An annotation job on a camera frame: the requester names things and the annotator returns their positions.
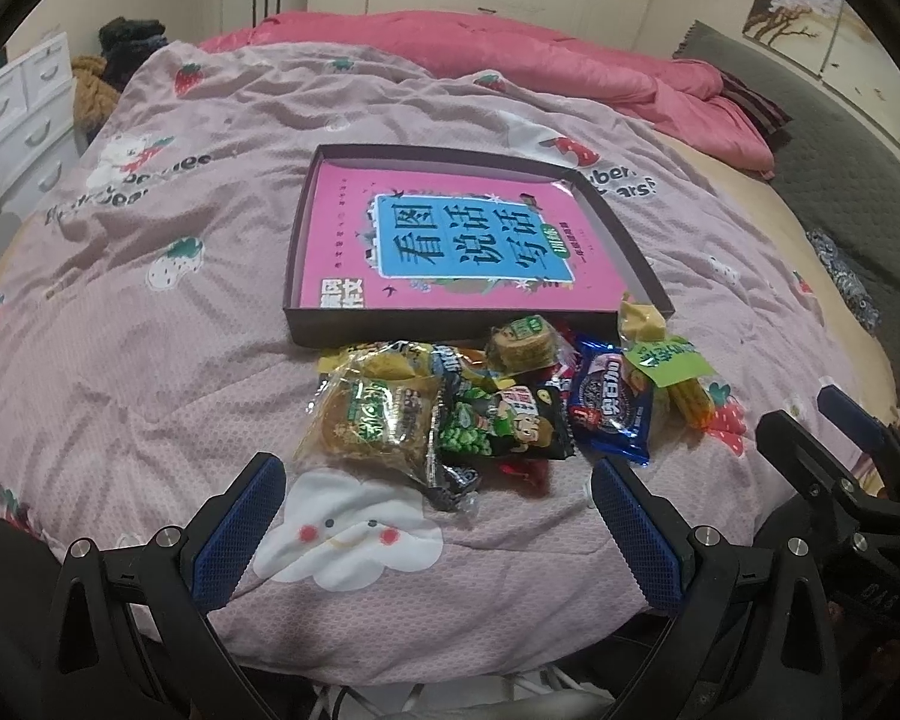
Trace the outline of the long yellow cracker packet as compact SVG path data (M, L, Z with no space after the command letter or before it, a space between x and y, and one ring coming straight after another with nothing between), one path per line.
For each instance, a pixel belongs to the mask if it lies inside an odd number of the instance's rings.
M702 377L713 369L696 346L672 335L662 312L653 304L624 298L617 314L617 333L629 366L665 395L685 423L705 431L717 406L702 387Z

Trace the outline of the blue Oreo cookie packet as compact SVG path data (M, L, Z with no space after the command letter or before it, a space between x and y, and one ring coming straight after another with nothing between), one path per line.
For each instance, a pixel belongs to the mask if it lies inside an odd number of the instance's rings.
M569 395L575 437L587 449L650 461L650 443L670 416L670 400L629 362L617 344L577 335L578 354Z

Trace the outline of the green pea snack packet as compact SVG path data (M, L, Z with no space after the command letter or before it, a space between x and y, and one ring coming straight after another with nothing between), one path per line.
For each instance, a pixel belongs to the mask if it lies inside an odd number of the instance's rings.
M464 460L567 460L575 452L559 388L523 383L495 392L460 388L440 418L437 447Z

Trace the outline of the clear green pastry packet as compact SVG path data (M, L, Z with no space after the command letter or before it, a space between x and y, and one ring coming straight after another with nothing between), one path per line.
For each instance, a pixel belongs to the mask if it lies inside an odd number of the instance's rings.
M402 367L346 361L329 372L294 460L336 461L354 470L400 473L429 486L443 385Z

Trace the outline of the round green cake packet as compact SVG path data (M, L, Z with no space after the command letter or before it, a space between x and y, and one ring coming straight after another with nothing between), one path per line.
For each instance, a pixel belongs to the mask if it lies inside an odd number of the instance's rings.
M538 314L496 328L486 346L487 362L502 374L526 374L553 367L559 358L556 330Z

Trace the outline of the red lollipop candy packet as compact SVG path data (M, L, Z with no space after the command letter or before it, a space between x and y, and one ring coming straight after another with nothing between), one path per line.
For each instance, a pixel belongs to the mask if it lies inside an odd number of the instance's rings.
M520 397L517 439L535 436L536 440L532 444L515 444L497 465L505 476L525 484L533 496L548 494L553 466L574 455L575 442L567 413L572 380L574 361L559 361L500 384L509 405Z

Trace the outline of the blue patterned cloth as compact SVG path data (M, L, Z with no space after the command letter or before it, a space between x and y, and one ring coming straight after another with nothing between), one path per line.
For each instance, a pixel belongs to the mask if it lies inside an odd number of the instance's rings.
M852 270L841 249L821 229L806 231L805 236L820 264L841 294L845 307L850 310L850 314L857 319L866 333L875 335L880 325L880 311L865 288L862 278Z

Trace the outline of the yellow blue snack packet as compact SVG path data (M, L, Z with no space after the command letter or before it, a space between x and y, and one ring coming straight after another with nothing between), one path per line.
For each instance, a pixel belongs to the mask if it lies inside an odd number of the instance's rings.
M425 341L372 341L325 351L318 359L317 372L323 380L343 372L383 380L456 377L470 387L497 390L482 349Z

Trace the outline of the grey padded headboard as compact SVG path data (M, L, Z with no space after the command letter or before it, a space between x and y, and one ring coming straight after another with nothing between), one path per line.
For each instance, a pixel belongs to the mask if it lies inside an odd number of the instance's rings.
M821 229L880 311L875 337L900 399L900 160L877 135L793 71L697 21L676 51L740 78L792 117L766 138L777 195L806 231Z

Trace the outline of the dark shallow cardboard tray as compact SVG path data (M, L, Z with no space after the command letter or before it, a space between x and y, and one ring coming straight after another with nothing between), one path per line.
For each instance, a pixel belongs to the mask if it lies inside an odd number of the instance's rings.
M624 301L673 302L582 172L433 146L318 146L287 251L283 309L304 348L477 340L539 314L616 332Z

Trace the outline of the pink children's book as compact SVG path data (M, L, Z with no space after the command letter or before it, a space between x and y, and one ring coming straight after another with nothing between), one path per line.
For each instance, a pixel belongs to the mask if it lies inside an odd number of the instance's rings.
M305 191L290 302L613 312L639 289L610 223L569 179L325 158Z

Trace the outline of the pink quilt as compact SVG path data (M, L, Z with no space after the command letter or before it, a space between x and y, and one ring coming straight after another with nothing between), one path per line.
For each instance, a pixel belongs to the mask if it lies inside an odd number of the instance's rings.
M375 15L286 11L201 43L208 52L281 43L383 50L439 78L497 71L536 93L590 99L741 171L769 176L766 137L724 93L724 78L696 59L610 49L502 16L404 10Z

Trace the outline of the brown plush toy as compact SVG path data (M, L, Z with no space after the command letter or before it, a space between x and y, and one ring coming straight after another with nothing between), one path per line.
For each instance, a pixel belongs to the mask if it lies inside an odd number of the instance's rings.
M102 57L79 55L71 60L74 78L74 128L82 133L87 143L110 119L118 106L119 93L103 75L107 62Z

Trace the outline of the white drawer cabinet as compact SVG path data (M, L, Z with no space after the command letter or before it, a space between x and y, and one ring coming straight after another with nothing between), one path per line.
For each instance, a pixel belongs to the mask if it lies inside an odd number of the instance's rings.
M0 68L0 211L25 218L79 160L68 36Z

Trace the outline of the dark clothes pile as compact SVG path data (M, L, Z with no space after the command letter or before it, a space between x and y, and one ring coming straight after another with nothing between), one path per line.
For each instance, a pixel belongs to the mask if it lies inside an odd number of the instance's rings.
M154 52L169 41L159 20L128 20L118 16L98 30L105 68L102 80L123 91L133 75Z

